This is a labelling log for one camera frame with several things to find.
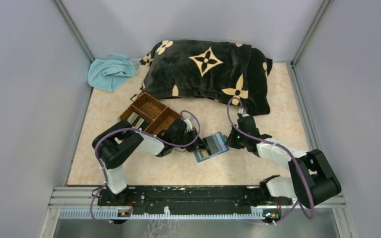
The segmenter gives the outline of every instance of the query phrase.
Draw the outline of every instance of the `beige flower pattern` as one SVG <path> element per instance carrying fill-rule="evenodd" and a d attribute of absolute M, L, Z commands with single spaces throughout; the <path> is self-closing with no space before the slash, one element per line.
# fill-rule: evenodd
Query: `beige flower pattern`
<path fill-rule="evenodd" d="M 243 74 L 240 75 L 239 79 L 237 80 L 236 88 L 225 88 L 225 89 L 222 89 L 222 91 L 223 93 L 227 95 L 237 97 L 237 98 L 243 98 L 243 99 L 247 99 L 249 95 L 249 90 L 243 90 Z M 236 98 L 233 98 L 231 103 L 233 105 L 238 105 L 239 100 L 237 100 Z"/>
<path fill-rule="evenodd" d="M 268 73 L 266 72 L 266 69 L 267 69 L 266 62 L 262 63 L 262 67 L 263 67 L 263 70 L 265 70 L 265 77 L 267 77 Z"/>
<path fill-rule="evenodd" d="M 150 66 L 151 62 L 154 59 L 151 57 L 151 52 L 150 52 L 146 56 L 144 56 L 144 58 L 142 58 L 142 60 L 145 61 L 145 66 Z"/>
<path fill-rule="evenodd" d="M 177 88 L 176 84 L 173 86 L 172 96 L 173 97 L 178 97 L 179 96 L 179 89 Z"/>
<path fill-rule="evenodd" d="M 196 66 L 198 66 L 199 72 L 201 73 L 201 77 L 203 77 L 204 74 L 206 74 L 210 69 L 223 63 L 223 61 L 215 57 L 211 47 L 209 47 L 209 49 L 204 53 L 197 56 L 191 56 L 189 59 L 193 60 L 196 63 Z"/>
<path fill-rule="evenodd" d="M 162 41 L 160 47 L 156 50 L 158 55 L 161 55 L 166 48 L 173 45 L 173 41 Z"/>

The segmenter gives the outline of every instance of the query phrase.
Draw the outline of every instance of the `metal frame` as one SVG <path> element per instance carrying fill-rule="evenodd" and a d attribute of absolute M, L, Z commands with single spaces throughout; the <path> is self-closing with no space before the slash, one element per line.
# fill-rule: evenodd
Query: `metal frame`
<path fill-rule="evenodd" d="M 65 5 L 63 4 L 62 0 L 52 0 L 58 10 L 60 11 L 63 19 L 67 23 L 68 28 L 73 33 L 74 37 L 76 38 L 79 46 L 84 52 L 84 55 L 87 57 L 87 59 L 91 62 L 94 61 L 94 56 L 87 46 L 84 38 L 82 37 L 79 29 L 75 25 L 73 19 L 69 15 Z M 311 117 L 311 113 L 309 110 L 309 106 L 305 97 L 305 94 L 303 92 L 303 87 L 300 82 L 300 78 L 297 73 L 297 63 L 302 56 L 303 52 L 305 51 L 308 43 L 310 42 L 313 33 L 318 27 L 318 24 L 320 23 L 320 20 L 322 19 L 323 15 L 325 14 L 326 10 L 330 6 L 330 4 L 333 2 L 333 0 L 324 0 L 315 19 L 313 20 L 305 38 L 303 39 L 299 49 L 297 50 L 297 53 L 291 62 L 286 62 L 287 69 L 289 72 L 291 84 L 294 90 L 294 94 L 297 100 L 298 109 L 302 118 L 304 130 L 306 133 L 306 137 L 308 140 L 309 147 L 311 149 L 313 148 L 319 148 L 320 149 L 320 143 L 318 140 L 318 136 L 316 133 L 315 125 Z M 78 187 L 55 187 L 54 191 L 52 193 L 52 197 L 49 201 L 49 206 L 46 212 L 45 220 L 43 222 L 42 230 L 40 233 L 41 238 L 52 238 L 56 229 L 57 221 L 60 217 L 61 212 L 64 212 L 64 216 L 70 216 L 70 214 L 67 215 L 66 210 L 64 209 L 73 209 L 72 211 L 85 211 L 85 209 L 89 209 L 90 203 L 91 203 L 91 191 L 97 188 L 97 186 L 78 186 Z M 97 212 L 104 212 L 104 211 L 114 211 L 114 209 L 119 210 L 125 210 L 128 209 L 127 207 L 121 206 L 121 207 L 99 207 L 97 206 L 97 200 L 95 201 L 95 211 Z M 276 208 L 275 206 L 258 206 L 256 209 L 273 209 Z M 332 199 L 329 199 L 328 201 L 320 204 L 317 206 L 317 208 L 330 208 L 332 209 L 334 219 L 335 219 L 335 225 L 338 229 L 338 233 L 340 237 L 342 238 L 357 238 L 357 231 L 353 225 L 353 221 L 351 219 L 350 212 L 346 206 L 345 199 L 343 195 L 335 196 Z"/>

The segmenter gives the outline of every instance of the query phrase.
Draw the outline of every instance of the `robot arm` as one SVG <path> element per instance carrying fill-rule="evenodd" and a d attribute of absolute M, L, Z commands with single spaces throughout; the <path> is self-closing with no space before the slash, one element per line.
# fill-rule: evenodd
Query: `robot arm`
<path fill-rule="evenodd" d="M 276 146 L 279 143 L 277 140 L 267 134 L 260 135 L 253 117 L 249 115 L 239 116 L 237 122 L 240 130 L 267 142 L 259 143 L 259 141 L 248 138 L 232 128 L 227 144 L 237 149 L 246 148 L 249 152 L 284 167 L 291 174 L 291 178 L 272 176 L 262 181 L 260 187 L 267 190 L 267 197 L 297 198 L 304 206 L 310 208 L 301 176 L 308 182 L 314 205 L 318 205 L 341 192 L 341 185 L 325 155 L 320 150 L 315 149 L 306 152 L 284 145 L 293 154 L 302 169 L 302 174 L 299 175 L 290 155 Z"/>

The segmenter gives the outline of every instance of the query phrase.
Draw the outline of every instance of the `cable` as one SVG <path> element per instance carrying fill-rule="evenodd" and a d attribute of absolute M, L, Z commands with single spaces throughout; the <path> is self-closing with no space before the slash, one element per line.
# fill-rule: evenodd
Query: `cable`
<path fill-rule="evenodd" d="M 291 157 L 291 160 L 294 162 L 294 165 L 296 167 L 296 170 L 297 170 L 297 173 L 299 174 L 300 176 L 300 179 L 302 180 L 302 184 L 303 184 L 303 187 L 305 188 L 306 190 L 306 193 L 308 195 L 308 199 L 309 199 L 309 204 L 310 204 L 310 207 L 311 207 L 311 214 L 308 215 L 305 208 L 303 207 L 303 205 L 297 201 L 294 203 L 293 207 L 279 220 L 277 221 L 275 224 L 271 224 L 271 225 L 276 225 L 278 223 L 280 223 L 282 220 L 284 220 L 284 218 L 287 217 L 287 215 L 293 211 L 293 209 L 296 207 L 297 204 L 300 205 L 300 208 L 302 209 L 303 213 L 305 214 L 305 216 L 308 218 L 308 219 L 313 219 L 315 217 L 315 205 L 313 203 L 313 197 L 312 197 L 312 194 L 310 192 L 310 189 L 309 189 L 309 186 L 308 186 L 308 183 L 306 181 L 306 178 L 303 176 L 303 172 L 302 172 L 302 169 L 300 168 L 299 164 L 297 163 L 296 161 L 296 158 L 294 157 L 294 155 L 291 153 L 291 151 L 289 149 L 287 149 L 287 147 L 279 144 L 279 143 L 276 143 L 274 144 L 274 142 L 271 142 L 271 141 L 267 141 L 267 140 L 263 140 L 263 139 L 260 139 L 260 138 L 257 138 L 257 137 L 254 137 L 252 135 L 249 135 L 247 133 L 245 133 L 244 131 L 240 130 L 234 123 L 233 123 L 233 120 L 231 119 L 230 117 L 230 104 L 232 102 L 232 100 L 236 98 L 237 100 L 239 100 L 239 105 L 240 105 L 240 109 L 243 110 L 243 104 L 242 104 L 242 101 L 240 100 L 240 98 L 237 98 L 237 97 L 232 97 L 229 102 L 227 103 L 227 118 L 229 119 L 229 122 L 231 124 L 231 126 L 236 130 L 238 131 L 239 133 L 241 133 L 242 135 L 250 138 L 250 139 L 254 139 L 254 140 L 257 140 L 257 141 L 260 141 L 260 142 L 263 142 L 263 143 L 266 143 L 266 144 L 270 144 L 270 145 L 275 145 L 275 146 L 278 146 L 280 147 L 281 149 L 283 149 L 285 152 L 288 153 L 288 155 L 290 155 Z"/>
<path fill-rule="evenodd" d="M 99 162 L 101 169 L 103 170 L 104 180 L 105 180 L 105 181 L 104 181 L 104 185 L 101 186 L 101 188 L 97 190 L 96 195 L 93 196 L 93 199 L 91 200 L 90 213 L 91 213 L 91 218 L 92 218 L 95 222 L 97 222 L 97 223 L 100 224 L 100 225 L 104 225 L 104 226 L 106 226 L 106 225 L 110 225 L 110 224 L 108 224 L 108 223 L 101 223 L 101 222 L 99 222 L 99 221 L 94 217 L 94 214 L 93 214 L 93 203 L 94 203 L 96 197 L 98 197 L 98 195 L 100 194 L 100 192 L 101 192 L 105 187 L 107 187 L 107 182 L 109 181 L 109 179 L 108 179 L 108 177 L 107 177 L 106 170 L 104 169 L 104 167 L 105 167 L 105 166 L 104 166 L 104 163 L 103 163 L 103 161 L 100 159 L 99 154 L 98 154 L 98 149 L 100 148 L 101 143 L 102 143 L 105 139 L 109 138 L 109 137 L 112 136 L 112 135 L 115 135 L 115 134 L 118 134 L 118 133 L 121 133 L 121 132 L 125 132 L 125 131 L 135 131 L 135 132 L 137 132 L 137 133 L 142 133 L 142 134 L 144 134 L 144 135 L 151 136 L 151 137 L 153 137 L 153 138 L 155 138 L 155 139 L 161 141 L 162 143 L 164 143 L 164 144 L 166 144 L 166 145 L 170 145 L 170 146 L 174 146 L 174 147 L 188 147 L 188 146 L 192 145 L 192 144 L 198 139 L 199 134 L 200 134 L 200 132 L 201 132 L 201 124 L 199 123 L 198 118 L 196 118 L 195 115 L 194 115 L 193 113 L 191 113 L 191 112 L 189 112 L 189 111 L 187 111 L 187 110 L 182 110 L 182 111 L 180 112 L 180 115 L 181 115 L 182 118 L 184 118 L 183 113 L 188 113 L 188 114 L 190 114 L 193 118 L 195 118 L 195 121 L 196 121 L 196 123 L 198 124 L 198 133 L 196 134 L 195 138 L 194 138 L 191 142 L 189 142 L 188 144 L 184 144 L 184 145 L 173 144 L 173 143 L 167 142 L 167 141 L 165 141 L 165 140 L 162 140 L 161 138 L 158 138 L 156 135 L 150 134 L 150 133 L 148 133 L 148 132 L 145 132 L 145 131 L 142 131 L 142 130 L 140 130 L 140 129 L 133 128 L 133 127 L 128 127 L 128 128 L 122 128 L 122 129 L 114 130 L 114 131 L 112 131 L 112 132 L 110 132 L 110 133 L 107 133 L 105 136 L 103 136 L 103 137 L 97 142 L 96 147 L 94 148 L 94 155 L 96 156 L 96 159 L 97 159 L 97 161 Z"/>

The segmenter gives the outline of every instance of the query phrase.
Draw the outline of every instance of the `gray wall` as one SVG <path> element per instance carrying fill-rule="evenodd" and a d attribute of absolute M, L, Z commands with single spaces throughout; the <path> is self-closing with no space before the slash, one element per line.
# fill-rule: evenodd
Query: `gray wall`
<path fill-rule="evenodd" d="M 360 237 L 381 237 L 381 1 L 335 1 L 297 65 Z"/>
<path fill-rule="evenodd" d="M 38 236 L 70 162 L 88 66 L 50 0 L 0 0 L 0 238 Z"/>
<path fill-rule="evenodd" d="M 323 0 L 63 0 L 99 59 L 147 54 L 162 40 L 252 44 L 292 60 Z"/>

